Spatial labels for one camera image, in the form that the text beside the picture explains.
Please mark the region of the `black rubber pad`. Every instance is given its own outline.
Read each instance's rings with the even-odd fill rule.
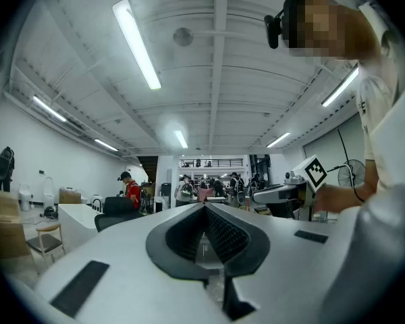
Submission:
[[[298,236],[299,238],[303,238],[306,240],[319,242],[320,244],[324,244],[327,241],[327,239],[329,238],[328,236],[325,236],[325,235],[305,232],[304,230],[298,230],[295,233],[295,236]]]
[[[51,301],[51,305],[65,315],[72,318],[75,317],[108,268],[108,264],[90,261],[76,274],[71,282],[58,293]]]

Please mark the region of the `cable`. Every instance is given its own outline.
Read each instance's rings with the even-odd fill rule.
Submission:
[[[344,152],[345,152],[345,157],[346,157],[346,164],[348,165],[348,170],[350,171],[350,182],[351,182],[351,187],[352,187],[352,189],[354,190],[354,193],[355,193],[355,195],[356,195],[357,199],[358,199],[360,202],[362,202],[362,203],[363,203],[363,202],[364,202],[364,200],[363,200],[363,199],[361,199],[361,198],[358,196],[357,191],[356,191],[356,188],[354,187],[354,183],[352,182],[352,172],[351,172],[351,168],[350,168],[350,160],[349,160],[349,158],[348,158],[348,154],[346,153],[346,149],[345,149],[344,140],[342,139],[342,135],[340,134],[339,128],[337,129],[337,132],[338,132],[338,134],[339,134],[340,141],[342,142],[342,146],[344,147]]]

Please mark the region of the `electric fan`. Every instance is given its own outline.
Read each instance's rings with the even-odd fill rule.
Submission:
[[[365,182],[365,166],[363,163],[356,159],[351,159],[344,164],[349,165],[351,168],[352,183],[354,186]],[[339,182],[339,186],[351,187],[350,171],[347,167],[339,168],[339,173],[337,173],[337,181]]]

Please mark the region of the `white wall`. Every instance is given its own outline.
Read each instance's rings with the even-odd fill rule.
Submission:
[[[365,144],[359,115],[339,127],[349,159],[365,164]],[[344,148],[337,130],[333,130],[304,146],[307,157],[317,155],[324,169],[328,170],[346,162]],[[338,171],[331,171],[326,182],[338,186]]]
[[[252,169],[250,168],[250,157],[249,155],[243,155],[243,166],[245,170],[245,174],[242,175],[244,183],[247,185],[249,179],[252,177]]]
[[[156,188],[155,188],[155,195],[161,195],[161,185],[167,181],[167,171],[168,169],[172,169],[175,167],[178,168],[178,163],[173,164],[173,157],[172,156],[159,156],[157,158],[157,170],[156,170]]]
[[[132,179],[134,179],[138,185],[141,185],[143,182],[148,182],[149,180],[145,170],[139,165],[126,165],[126,171],[129,171]]]
[[[285,180],[285,173],[295,168],[303,160],[305,158],[301,146],[282,154],[270,154],[272,182],[274,184],[282,184]]]
[[[178,185],[178,178],[179,178],[179,173],[178,173],[178,155],[173,156],[173,161],[172,164],[175,165],[175,167],[172,168],[172,173],[171,173],[171,208],[176,207],[176,198],[174,196],[174,193],[176,192],[176,188]]]
[[[306,159],[302,146],[297,146],[296,148],[287,150],[282,154],[285,156],[285,160],[288,162],[291,169],[295,168],[295,166],[299,165]]]
[[[34,201],[43,201],[46,176],[54,181],[55,202],[59,187],[82,189],[83,195],[115,196],[122,183],[117,177],[126,163],[86,148],[52,131],[13,106],[0,101],[0,152],[10,146],[15,152],[15,170],[11,191],[17,192],[20,182],[30,184]]]
[[[292,168],[283,154],[270,154],[271,182],[282,184],[285,180],[285,173]]]

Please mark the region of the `ceiling beam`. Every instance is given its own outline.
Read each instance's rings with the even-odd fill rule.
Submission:
[[[123,113],[118,113],[118,114],[113,114],[113,115],[106,116],[106,117],[100,117],[99,119],[94,119],[93,121],[98,125],[103,125],[108,122],[114,122],[114,121],[122,120],[125,118],[127,119],[128,117],[125,116]]]
[[[266,132],[256,140],[254,144],[266,146],[282,134],[292,132],[286,131],[288,122],[297,116],[296,114],[306,105],[311,97],[317,92],[323,90],[327,81],[333,78],[333,73],[336,68],[341,66],[342,63],[340,61],[329,59],[324,65],[324,68],[318,67],[317,71],[308,81],[308,84],[302,89],[302,92],[298,95],[297,99],[285,110],[285,113],[283,113],[281,118],[276,118],[276,120],[273,121],[271,128],[266,130]]]
[[[36,72],[28,65],[28,63],[19,58],[16,60],[15,66],[39,92],[43,93],[51,100],[56,97],[57,93],[46,82],[44,82],[41,77],[36,74]],[[68,102],[66,102],[63,97],[58,98],[55,101],[55,104],[66,111],[72,117],[75,117],[75,119],[77,119],[79,122],[93,130],[96,134],[99,135],[100,138],[104,139],[105,142],[112,142],[113,146],[129,146],[128,143],[123,142],[118,137],[113,136],[108,131],[96,125],[93,121],[79,112],[75,107],[72,107]]]
[[[215,31],[226,29],[228,0],[215,0]],[[225,36],[215,35],[215,52],[213,54],[213,81],[211,85],[211,110],[210,110],[210,134],[209,150],[213,143],[215,124],[217,116],[217,104],[219,102],[219,91],[221,89],[221,76],[223,64],[223,49],[225,48]]]
[[[78,38],[78,35],[72,28],[70,21],[66,18],[58,2],[56,0],[39,0],[39,2],[46,13],[50,15],[51,20],[55,23],[60,33],[62,33],[70,48],[74,50],[80,63],[86,68],[87,74],[92,77],[94,82],[96,82],[117,103],[119,108],[130,119],[132,119],[150,139],[160,145],[156,134],[139,118],[130,104],[118,93],[108,78],[104,75],[105,72],[101,66],[96,65],[96,60],[87,51],[83,42]]]
[[[70,133],[68,131],[68,129],[64,129],[63,126],[60,126],[59,124],[49,121],[44,115],[38,113],[34,109],[29,108],[29,106],[28,106],[29,102],[26,100],[25,97],[22,97],[21,93],[9,94],[7,91],[3,90],[3,94],[7,100],[12,102],[16,107],[20,108],[22,111],[24,111],[24,113],[28,114],[36,121],[41,122],[42,124],[44,124],[46,126],[49,126],[51,129],[62,134],[63,136],[66,136],[66,137],[74,140],[77,143],[87,146],[88,148],[90,148],[96,152],[102,153],[104,155],[108,155],[110,157],[114,157],[115,159],[119,159],[122,161],[124,161],[124,160],[129,161],[128,158],[123,159],[119,155],[115,155],[114,153],[111,153],[108,150],[99,148],[97,145],[95,145],[94,142],[87,142],[81,138],[78,138],[78,137],[74,136],[73,133]]]
[[[352,99],[350,100],[350,102],[346,103],[338,112],[334,113],[331,117],[325,120],[321,125],[318,125],[311,132],[305,134],[303,138],[298,138],[290,144],[282,147],[278,151],[285,152],[288,149],[294,148],[295,146],[307,145],[329,133],[333,129],[339,127],[356,114],[358,114],[356,100]]]
[[[273,105],[264,105],[254,102],[239,102],[239,101],[223,101],[218,103],[218,111],[237,111],[238,113],[260,113],[260,114],[276,114],[279,116],[286,108],[276,107]],[[210,103],[180,103],[176,106],[159,106],[156,108],[138,109],[137,112],[141,116],[166,113],[206,113],[211,111]]]
[[[249,148],[245,148],[242,146],[236,147],[234,145],[225,147],[225,148],[217,148],[213,145],[212,150],[210,151],[209,148],[204,148],[199,151],[192,151],[193,155],[186,154],[187,157],[194,156],[195,159],[200,158],[202,159],[201,155],[249,155],[249,154],[258,154],[264,155],[269,153],[269,149],[265,147],[258,147],[253,148],[250,153]],[[270,151],[271,154],[281,154],[281,150],[273,150]],[[163,156],[163,155],[179,155],[180,157],[183,155],[182,151],[174,151],[173,153],[162,153],[162,152],[153,152],[153,153],[144,153],[144,154],[135,154],[133,156],[140,157],[140,156]]]

